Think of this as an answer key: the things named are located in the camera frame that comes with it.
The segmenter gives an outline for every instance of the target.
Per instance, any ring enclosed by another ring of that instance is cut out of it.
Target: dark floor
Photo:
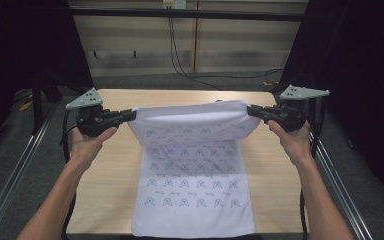
[[[264,77],[250,79],[200,78],[222,90],[264,91],[267,81]],[[176,74],[95,78],[97,88],[148,88],[148,89],[203,89],[213,87]],[[23,225],[34,213],[51,188],[61,171],[64,160],[61,139],[61,126],[66,103],[76,98],[71,91],[62,89],[63,99],[50,122],[48,130],[39,145],[21,184],[0,222],[0,239],[14,239]],[[14,169],[18,158],[27,145],[32,131],[33,109],[19,112],[24,100],[14,103],[11,115],[0,131],[0,191]],[[367,224],[373,239],[384,239],[384,186],[367,168],[364,158],[348,145],[346,133],[327,112],[321,139],[334,162],[349,194]],[[328,189],[333,191],[327,182]],[[120,236],[72,236],[72,239],[119,239]],[[301,239],[300,234],[263,234],[246,239]]]

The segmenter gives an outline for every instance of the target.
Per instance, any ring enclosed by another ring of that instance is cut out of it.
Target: metal bracket
[[[78,97],[76,100],[65,106],[67,110],[73,110],[77,108],[90,107],[95,105],[101,105],[102,98],[99,96],[95,88],[92,88],[82,96]]]
[[[280,94],[280,99],[304,100],[304,99],[324,97],[329,95],[330,95],[329,90],[322,91],[322,90],[315,90],[315,89],[309,89],[309,88],[294,87],[292,85],[289,85],[289,87],[282,94]]]

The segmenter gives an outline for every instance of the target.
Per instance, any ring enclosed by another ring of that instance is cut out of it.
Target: floor
[[[165,58],[166,60],[163,61],[156,60],[159,59],[155,57],[156,55],[167,55],[167,53],[158,53],[153,56],[151,56],[152,54],[150,53],[136,53],[136,59],[133,56],[129,56],[129,54],[130,53],[112,54],[111,56],[109,53],[97,52],[97,57],[95,57],[93,53],[87,53],[95,85],[98,88],[214,90],[214,87],[217,87],[221,90],[264,91],[267,90],[268,87],[274,86],[281,76],[281,71],[275,71],[272,74],[267,74],[264,71],[269,68],[282,68],[283,66],[279,64],[281,61],[278,60],[272,62],[273,64],[267,64],[267,61],[263,61],[264,64],[262,66],[252,66],[247,69],[246,66],[244,67],[242,64],[243,60],[238,57],[237,59],[239,59],[240,62],[236,62],[237,64],[235,64],[234,61],[225,65],[220,62],[214,62],[213,66],[209,64],[205,71],[202,71],[205,72],[203,78],[188,78],[175,73],[173,67],[170,66],[170,59],[167,60],[167,58]],[[188,64],[187,53],[180,53],[180,55],[180,62],[186,67],[185,72],[188,76],[196,76],[196,73],[190,73],[190,71],[188,71],[190,70],[188,69],[190,64]],[[220,59],[229,59],[227,58],[228,55],[227,53],[220,53],[219,56]],[[262,56],[264,56],[264,54],[257,57],[251,56],[251,59],[257,61],[256,59]],[[131,62],[121,60],[111,61],[111,59],[128,58],[131,59]],[[220,70],[220,65],[224,70],[229,69],[231,71],[217,73],[211,71],[212,69]],[[27,167],[17,191],[11,196],[10,204],[7,206],[6,211],[2,213],[0,218],[0,239],[15,238],[22,226],[31,214],[33,214],[36,207],[46,196],[53,181],[57,178],[64,165],[62,150],[58,144],[61,139],[60,129],[64,114],[63,106],[75,99],[76,96],[68,89],[63,88],[61,91],[63,93],[63,99],[56,108],[56,112],[48,127],[49,130],[44,135],[31,163]],[[33,109],[29,107],[25,111],[19,111],[19,107],[23,105],[28,95],[29,91],[27,90],[15,96],[11,115],[0,130],[0,193],[5,184],[7,184],[7,180],[16,167],[19,157],[31,138]],[[44,100],[44,112],[46,113],[48,109],[51,109],[51,104]],[[335,120],[335,116],[331,115],[329,111],[327,111],[326,114],[321,139],[348,193],[368,226],[373,239],[384,239],[384,186],[367,168],[364,158],[358,150],[350,148],[347,134],[343,132],[340,124]],[[326,176],[324,177],[329,191],[333,192],[334,189]],[[340,205],[337,198],[334,198],[334,200]],[[131,238],[131,236],[81,235],[71,237],[71,239],[120,238]],[[276,240],[301,239],[301,234],[263,234],[239,239],[262,238]]]

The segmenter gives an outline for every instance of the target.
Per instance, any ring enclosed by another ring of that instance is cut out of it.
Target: person
[[[275,121],[270,129],[279,137],[280,144],[298,170],[307,207],[311,239],[354,239],[348,225],[329,196],[310,152],[310,124],[292,133],[286,133]],[[43,204],[19,234],[24,239],[59,239],[64,220],[83,173],[91,166],[102,144],[111,138],[117,128],[109,128],[96,138],[90,138],[73,129],[70,161],[51,189]]]

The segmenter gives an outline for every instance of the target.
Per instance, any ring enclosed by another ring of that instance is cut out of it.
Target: white cloth
[[[135,236],[235,237],[255,232],[240,138],[260,120],[244,101],[136,108],[143,146]]]

